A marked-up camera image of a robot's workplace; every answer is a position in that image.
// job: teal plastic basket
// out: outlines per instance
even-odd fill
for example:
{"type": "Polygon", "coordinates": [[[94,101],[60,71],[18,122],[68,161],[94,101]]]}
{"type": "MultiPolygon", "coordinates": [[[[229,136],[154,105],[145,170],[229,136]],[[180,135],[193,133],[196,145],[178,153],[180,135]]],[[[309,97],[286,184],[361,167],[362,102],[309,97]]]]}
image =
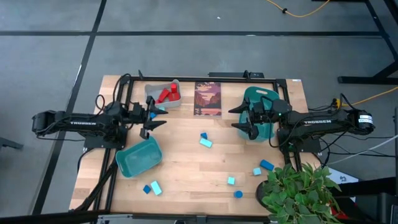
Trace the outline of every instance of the teal plastic basket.
{"type": "Polygon", "coordinates": [[[161,160],[162,151],[152,136],[129,149],[116,153],[116,162],[125,177],[135,177],[156,166],[161,160]]]}
{"type": "MultiPolygon", "coordinates": [[[[259,88],[256,86],[251,86],[249,88],[247,88],[244,92],[244,98],[249,98],[250,99],[250,109],[253,108],[253,103],[257,103],[260,102],[260,97],[261,96],[266,96],[272,100],[276,100],[279,99],[279,95],[278,93],[272,91],[272,90],[267,90],[264,88],[259,88]]],[[[264,107],[266,110],[271,108],[272,103],[266,99],[263,99],[264,102],[264,107]]],[[[239,123],[245,123],[246,122],[246,118],[247,118],[247,114],[246,112],[243,112],[240,116],[239,116],[239,123]]],[[[256,141],[256,142],[263,142],[265,140],[267,140],[269,138],[269,130],[270,130],[270,126],[271,126],[271,130],[273,130],[273,124],[255,124],[258,129],[259,129],[259,135],[255,140],[252,141],[256,141]]],[[[243,139],[246,140],[250,140],[249,139],[249,135],[241,130],[238,130],[239,132],[239,136],[243,139]]]]}

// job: plant pot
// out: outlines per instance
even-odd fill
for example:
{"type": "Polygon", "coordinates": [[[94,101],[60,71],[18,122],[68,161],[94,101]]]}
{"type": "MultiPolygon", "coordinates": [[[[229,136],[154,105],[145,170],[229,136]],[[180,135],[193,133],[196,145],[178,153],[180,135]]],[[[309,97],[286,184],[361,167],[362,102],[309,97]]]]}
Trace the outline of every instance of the plant pot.
{"type": "Polygon", "coordinates": [[[266,204],[264,204],[264,202],[262,202],[262,198],[265,196],[268,196],[267,194],[264,193],[263,191],[263,186],[262,183],[268,183],[268,180],[265,180],[263,182],[261,182],[256,189],[256,199],[257,201],[260,203],[261,206],[263,206],[264,208],[266,208],[268,211],[272,212],[272,213],[276,213],[276,211],[270,209],[266,204]]]}

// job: light blue cube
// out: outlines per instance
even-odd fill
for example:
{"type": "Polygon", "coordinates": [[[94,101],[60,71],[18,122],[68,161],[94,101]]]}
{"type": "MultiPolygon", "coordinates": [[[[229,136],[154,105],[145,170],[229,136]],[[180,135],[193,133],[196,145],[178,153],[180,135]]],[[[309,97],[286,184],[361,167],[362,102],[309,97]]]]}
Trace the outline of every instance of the light blue cube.
{"type": "Polygon", "coordinates": [[[260,167],[254,168],[254,169],[253,169],[253,174],[254,174],[254,175],[260,175],[260,174],[261,174],[261,169],[260,169],[260,167]]]}
{"type": "Polygon", "coordinates": [[[153,181],[150,183],[150,186],[152,187],[152,190],[154,191],[155,195],[160,195],[162,193],[162,189],[160,189],[159,184],[157,181],[153,181]]]}
{"type": "Polygon", "coordinates": [[[211,145],[213,144],[211,141],[207,140],[207,139],[200,139],[200,144],[206,146],[206,147],[211,147],[211,145]]]}
{"type": "Polygon", "coordinates": [[[228,184],[235,185],[235,178],[234,177],[228,177],[228,184]]]}

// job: small block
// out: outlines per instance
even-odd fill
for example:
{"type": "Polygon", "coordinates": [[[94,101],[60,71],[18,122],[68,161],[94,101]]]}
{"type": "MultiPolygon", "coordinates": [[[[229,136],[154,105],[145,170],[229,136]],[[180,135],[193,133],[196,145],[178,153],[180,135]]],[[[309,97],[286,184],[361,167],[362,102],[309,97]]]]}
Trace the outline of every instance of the small block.
{"type": "Polygon", "coordinates": [[[160,195],[162,193],[162,189],[160,189],[160,186],[157,183],[157,181],[153,181],[152,183],[150,183],[150,186],[154,190],[155,195],[160,195]]]}
{"type": "Polygon", "coordinates": [[[204,145],[204,146],[206,146],[206,147],[211,147],[211,145],[212,145],[213,143],[212,143],[211,141],[207,140],[207,139],[201,138],[201,139],[200,139],[200,144],[202,144],[202,145],[204,145]]]}
{"type": "Polygon", "coordinates": [[[241,197],[243,197],[243,192],[240,191],[240,190],[235,191],[235,192],[234,192],[234,197],[236,197],[236,198],[241,198],[241,197]]]}
{"type": "Polygon", "coordinates": [[[234,185],[235,184],[235,178],[234,177],[228,177],[228,184],[234,185]]]}
{"type": "Polygon", "coordinates": [[[172,93],[176,93],[177,92],[177,84],[172,83],[171,84],[171,89],[172,89],[172,93]]]}
{"type": "Polygon", "coordinates": [[[200,136],[204,139],[207,139],[207,133],[201,133],[200,136]]]}
{"type": "Polygon", "coordinates": [[[262,168],[264,168],[264,169],[269,170],[269,171],[273,171],[274,170],[274,165],[272,165],[271,163],[269,163],[269,162],[267,162],[265,160],[261,161],[260,166],[262,168]]]}
{"type": "Polygon", "coordinates": [[[150,187],[149,187],[148,185],[145,185],[145,187],[144,187],[144,192],[145,192],[146,194],[148,194],[148,193],[150,192],[150,187]]]}
{"type": "Polygon", "coordinates": [[[253,169],[253,174],[254,174],[254,175],[260,175],[260,174],[261,174],[261,169],[260,169],[260,167],[254,168],[254,169],[253,169]]]}
{"type": "Polygon", "coordinates": [[[159,101],[163,102],[164,99],[166,99],[166,96],[169,94],[169,91],[167,89],[163,89],[162,93],[159,95],[159,101]]]}

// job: white label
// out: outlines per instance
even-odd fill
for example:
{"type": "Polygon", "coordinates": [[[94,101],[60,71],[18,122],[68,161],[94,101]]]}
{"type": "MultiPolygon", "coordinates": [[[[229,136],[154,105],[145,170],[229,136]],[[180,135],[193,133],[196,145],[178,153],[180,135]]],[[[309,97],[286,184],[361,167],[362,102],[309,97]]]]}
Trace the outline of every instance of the white label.
{"type": "Polygon", "coordinates": [[[371,120],[373,120],[372,116],[369,116],[369,115],[360,115],[359,118],[361,118],[361,119],[371,119],[371,120]]]}
{"type": "Polygon", "coordinates": [[[371,123],[371,124],[373,124],[373,121],[371,119],[358,119],[358,121],[360,123],[371,123]]]}

